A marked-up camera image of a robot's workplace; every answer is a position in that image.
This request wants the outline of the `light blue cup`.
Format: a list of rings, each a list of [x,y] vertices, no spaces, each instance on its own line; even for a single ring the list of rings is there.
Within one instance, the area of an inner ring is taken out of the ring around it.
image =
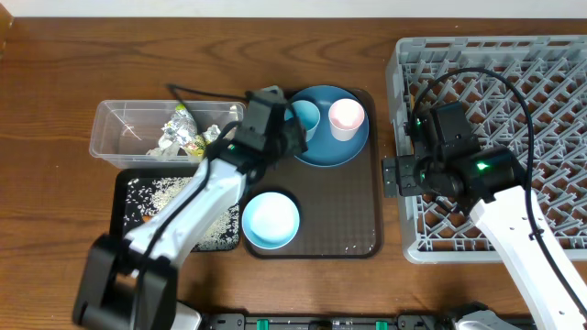
[[[292,103],[292,108],[297,113],[306,129],[305,141],[310,141],[313,138],[321,119],[318,107],[310,101],[298,100]]]

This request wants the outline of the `white tissue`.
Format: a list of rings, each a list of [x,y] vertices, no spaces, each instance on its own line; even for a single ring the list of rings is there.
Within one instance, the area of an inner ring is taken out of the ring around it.
[[[202,133],[202,137],[207,145],[213,143],[221,134],[221,129],[218,125],[211,125],[206,131]]]
[[[161,137],[156,148],[150,149],[147,152],[148,156],[158,158],[175,157],[179,152],[179,144],[177,141],[169,140],[166,137]]]

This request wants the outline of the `pink cup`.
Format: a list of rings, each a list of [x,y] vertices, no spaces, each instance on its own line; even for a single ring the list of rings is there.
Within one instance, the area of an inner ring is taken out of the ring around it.
[[[338,141],[349,141],[358,132],[365,119],[363,106],[354,99],[340,99],[328,110],[332,136]]]

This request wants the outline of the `yellow snack wrapper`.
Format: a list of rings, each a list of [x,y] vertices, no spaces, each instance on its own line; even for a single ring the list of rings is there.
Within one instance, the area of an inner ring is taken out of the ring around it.
[[[175,107],[170,120],[161,130],[163,135],[158,145],[164,151],[177,147],[190,158],[201,159],[204,156],[206,142],[198,134],[194,118],[183,104]]]

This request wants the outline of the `light blue bowl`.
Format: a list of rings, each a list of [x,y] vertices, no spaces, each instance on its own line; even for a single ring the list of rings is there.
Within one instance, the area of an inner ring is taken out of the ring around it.
[[[274,250],[288,245],[296,236],[301,214],[295,202],[280,192],[263,192],[253,197],[241,215],[241,228],[256,248]]]

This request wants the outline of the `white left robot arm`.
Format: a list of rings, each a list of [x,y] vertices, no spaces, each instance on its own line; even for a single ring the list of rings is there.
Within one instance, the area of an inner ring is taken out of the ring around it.
[[[215,220],[237,204],[252,177],[306,151],[296,119],[232,122],[208,145],[192,180],[148,223],[92,244],[72,320],[86,329],[196,329],[202,316],[177,299],[179,269]]]

